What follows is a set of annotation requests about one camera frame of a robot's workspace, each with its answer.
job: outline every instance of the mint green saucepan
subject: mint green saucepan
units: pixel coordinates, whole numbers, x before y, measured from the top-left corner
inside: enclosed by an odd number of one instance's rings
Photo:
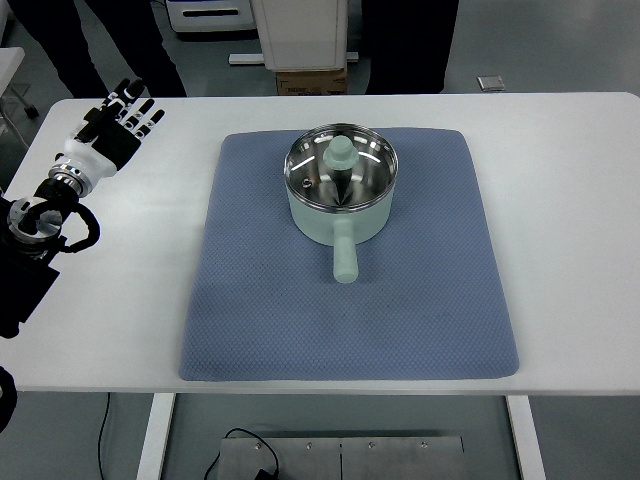
[[[284,164],[291,215],[310,239],[333,246],[333,276],[358,278],[356,244],[387,223],[398,171],[393,147],[358,125],[315,128],[294,142]]]

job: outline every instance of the glass lid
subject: glass lid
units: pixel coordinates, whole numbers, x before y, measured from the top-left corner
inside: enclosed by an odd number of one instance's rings
[[[391,191],[398,159],[382,136],[359,125],[315,128],[294,142],[284,164],[289,191],[321,211],[357,211]]]

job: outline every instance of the metal plate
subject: metal plate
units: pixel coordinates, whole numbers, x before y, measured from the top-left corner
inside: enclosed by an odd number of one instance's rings
[[[463,480],[460,437],[265,438],[278,455],[280,480]],[[275,460],[253,438],[222,440],[218,480],[254,480]]]
[[[278,455],[279,480],[340,480],[339,438],[265,438]],[[218,480],[254,480],[262,468],[273,473],[276,463],[267,447],[254,438],[225,438],[220,448]]]
[[[371,437],[342,440],[343,480],[463,480],[460,437]]]

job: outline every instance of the robotic arm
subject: robotic arm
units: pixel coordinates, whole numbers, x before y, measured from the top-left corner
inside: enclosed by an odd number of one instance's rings
[[[92,108],[64,142],[49,175],[33,196],[8,201],[0,196],[0,272],[6,279],[0,308],[0,336],[13,338],[53,285],[59,272],[49,266],[60,252],[76,253],[94,245],[100,226],[80,203],[100,179],[115,175],[133,157],[141,142],[160,121],[163,110],[151,113],[146,100],[131,111],[144,90],[141,80],[123,80]],[[72,245],[62,236],[62,225],[77,214],[87,225],[87,238]],[[0,367],[0,431],[15,406],[13,381]]]

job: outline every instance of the blue quilted pad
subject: blue quilted pad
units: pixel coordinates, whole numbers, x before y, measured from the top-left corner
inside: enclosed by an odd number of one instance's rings
[[[357,246],[360,276],[289,212],[284,157],[302,131],[231,135],[209,201],[184,330],[185,380],[437,380],[518,369],[464,137],[379,129],[398,154],[387,225]]]

